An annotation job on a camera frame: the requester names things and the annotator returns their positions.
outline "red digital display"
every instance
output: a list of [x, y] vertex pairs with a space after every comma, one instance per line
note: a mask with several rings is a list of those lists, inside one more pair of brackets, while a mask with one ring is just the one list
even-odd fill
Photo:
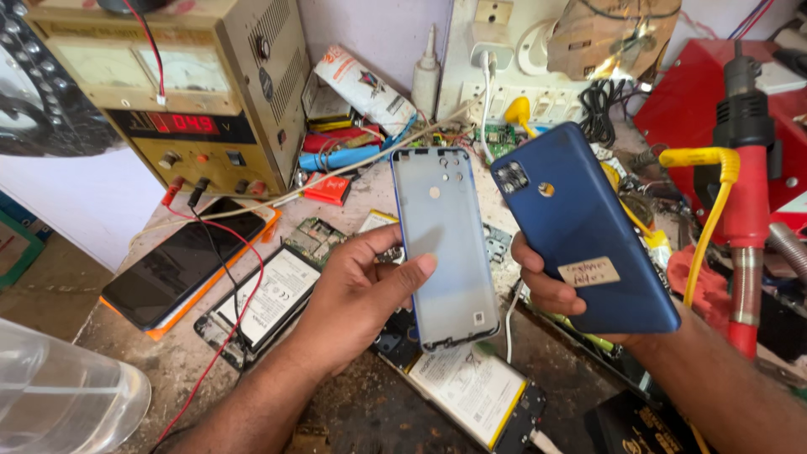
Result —
[[159, 132], [220, 134], [219, 129], [215, 126], [215, 121], [210, 116], [148, 112], [148, 117]]

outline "white plastic bottle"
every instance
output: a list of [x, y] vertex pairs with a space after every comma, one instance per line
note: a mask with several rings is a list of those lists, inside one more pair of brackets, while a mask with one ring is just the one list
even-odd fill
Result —
[[133, 366], [0, 319], [0, 452], [109, 452], [150, 401]]
[[432, 24], [431, 29], [429, 29], [429, 42], [426, 43], [426, 52], [415, 63], [415, 72], [412, 75], [412, 103], [430, 120], [434, 117], [439, 85], [440, 65], [437, 63], [437, 56], [434, 54], [434, 24]]

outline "orange phone box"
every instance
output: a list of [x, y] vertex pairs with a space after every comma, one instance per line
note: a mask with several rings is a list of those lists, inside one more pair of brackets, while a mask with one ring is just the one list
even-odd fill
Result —
[[[212, 204], [215, 201], [216, 199], [213, 199], [211, 200], [210, 203]], [[262, 217], [264, 220], [266, 220], [266, 225], [264, 226], [263, 229], [261, 229], [260, 232], [258, 232], [257, 235], [255, 235], [255, 238], [249, 241], [249, 243], [254, 245], [257, 242], [268, 242], [269, 241], [268, 238], [271, 238], [271, 236], [274, 234], [274, 228], [276, 227], [275, 223], [277, 222], [278, 218], [282, 213], [280, 213], [278, 210], [274, 208], [261, 206], [260, 200], [233, 199], [233, 201], [244, 208], [260, 206], [260, 208], [255, 208], [253, 212], [258, 216]], [[240, 259], [241, 256], [244, 255], [247, 251], [249, 251], [249, 248], [247, 246], [244, 246], [241, 250], [236, 252], [236, 254], [233, 255], [232, 258], [227, 261], [227, 268], [232, 267], [232, 265], [238, 259]], [[150, 338], [156, 341], [160, 340], [162, 336], [165, 335], [165, 333], [167, 333], [168, 330], [170, 330], [171, 327], [174, 326], [179, 321], [179, 319], [182, 318], [182, 316], [185, 315], [185, 313], [187, 313], [188, 310], [190, 310], [190, 308], [192, 308], [196, 304], [197, 301], [202, 299], [202, 296], [204, 296], [207, 293], [207, 291], [210, 290], [213, 287], [213, 285], [219, 281], [219, 279], [221, 279], [221, 276], [223, 276], [224, 273], [225, 271], [223, 268], [218, 270], [213, 276], [211, 276], [210, 279], [207, 280], [207, 282], [202, 287], [196, 290], [196, 292], [194, 292], [192, 295], [188, 296], [188, 299], [185, 300], [184, 303], [180, 304], [176, 309], [174, 309], [172, 313], [166, 315], [165, 319], [163, 319], [163, 321], [160, 322], [160, 325], [158, 325], [156, 328], [145, 331], [145, 333], [148, 334]], [[106, 307], [114, 310], [115, 312], [118, 313], [118, 315], [120, 315], [120, 312], [118, 312], [117, 309], [112, 307], [112, 305], [109, 304], [109, 302], [105, 300], [103, 296], [99, 296], [98, 299]]]

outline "dirty table surface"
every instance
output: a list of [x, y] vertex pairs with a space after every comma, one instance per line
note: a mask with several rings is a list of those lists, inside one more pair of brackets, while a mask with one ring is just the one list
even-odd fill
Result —
[[[617, 130], [621, 140], [614, 149], [641, 151], [642, 141], [633, 129]], [[474, 173], [483, 220], [515, 233], [518, 228], [491, 179], [474, 158]], [[183, 207], [178, 196], [174, 207]], [[389, 166], [373, 166], [353, 184], [344, 207], [298, 199], [280, 207], [282, 216], [273, 239], [256, 244], [268, 256], [302, 220], [317, 216], [348, 235], [357, 232], [371, 208], [396, 214]], [[173, 221], [160, 206], [148, 226]], [[148, 233], [137, 240], [121, 265], [125, 270], [176, 229]], [[236, 280], [247, 275], [257, 260], [247, 253], [233, 267]], [[519, 267], [507, 254], [504, 263], [491, 265], [502, 314]], [[193, 323], [216, 303], [232, 284], [221, 279], [159, 341], [141, 333], [123, 317], [98, 304], [75, 343], [134, 365], [151, 380], [152, 402], [143, 422], [116, 452], [148, 452], [167, 422], [180, 410], [191, 388], [215, 353], [193, 330]], [[596, 364], [581, 356], [566, 340], [516, 311], [512, 316], [512, 364], [547, 392], [541, 429], [565, 453], [592, 452], [583, 415], [615, 395], [623, 386]], [[502, 333], [493, 339], [504, 355]], [[219, 359], [208, 373], [182, 419], [174, 429], [195, 424], [236, 383], [236, 371]], [[328, 381], [303, 413], [301, 422], [327, 427], [335, 453], [484, 452], [451, 422], [423, 401], [388, 364], [366, 351], [341, 375]]]

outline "hand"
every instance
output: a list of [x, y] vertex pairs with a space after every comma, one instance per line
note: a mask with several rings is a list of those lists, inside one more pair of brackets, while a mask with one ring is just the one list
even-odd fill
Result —
[[[577, 297], [573, 287], [546, 275], [544, 259], [530, 249], [523, 233], [516, 233], [510, 251], [513, 260], [521, 265], [521, 278], [529, 287], [530, 300], [540, 310], [562, 315], [580, 315], [586, 312], [586, 302]], [[628, 334], [608, 334], [600, 337], [621, 344], [630, 343], [633, 339], [633, 336]]]
[[378, 337], [396, 308], [411, 307], [412, 293], [437, 268], [424, 254], [403, 265], [374, 263], [375, 256], [401, 244], [397, 224], [371, 230], [331, 253], [308, 307], [285, 343], [298, 362], [326, 376], [345, 370]]

